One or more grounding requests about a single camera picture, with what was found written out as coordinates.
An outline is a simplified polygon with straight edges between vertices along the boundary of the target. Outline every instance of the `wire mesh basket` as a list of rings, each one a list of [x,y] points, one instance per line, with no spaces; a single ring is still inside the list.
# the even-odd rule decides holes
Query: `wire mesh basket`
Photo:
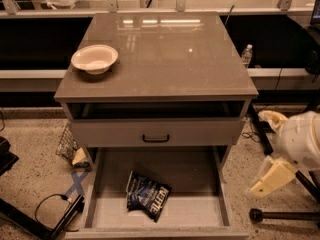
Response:
[[[76,164],[73,164],[75,155],[79,148],[80,147],[74,140],[72,133],[70,132],[70,129],[67,125],[62,133],[56,154],[66,160],[73,167],[87,168],[90,166],[88,161],[80,161]]]

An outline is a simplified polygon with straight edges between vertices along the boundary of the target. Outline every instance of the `white bowl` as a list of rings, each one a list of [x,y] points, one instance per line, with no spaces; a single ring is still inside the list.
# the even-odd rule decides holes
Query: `white bowl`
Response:
[[[117,60],[118,52],[107,45],[90,45],[78,50],[71,58],[71,64],[89,74],[106,72]]]

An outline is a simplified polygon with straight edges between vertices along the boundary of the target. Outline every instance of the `water bottle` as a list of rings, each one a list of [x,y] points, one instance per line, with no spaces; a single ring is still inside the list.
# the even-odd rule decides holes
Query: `water bottle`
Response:
[[[249,67],[251,58],[252,58],[252,45],[248,44],[247,47],[244,48],[244,50],[241,53],[242,63],[246,68]]]

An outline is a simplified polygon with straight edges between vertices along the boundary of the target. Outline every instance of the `cabinet top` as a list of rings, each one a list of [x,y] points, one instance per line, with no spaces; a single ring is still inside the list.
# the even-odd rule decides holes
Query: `cabinet top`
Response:
[[[244,99],[257,95],[217,13],[96,14],[79,46],[119,53],[109,71],[69,66],[59,102]]]

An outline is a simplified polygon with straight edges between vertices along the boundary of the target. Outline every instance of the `black packet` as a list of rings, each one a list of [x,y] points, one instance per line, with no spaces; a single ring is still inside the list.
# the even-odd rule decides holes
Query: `black packet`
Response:
[[[157,222],[170,192],[171,187],[168,185],[132,171],[127,185],[127,208],[143,209],[154,222]]]

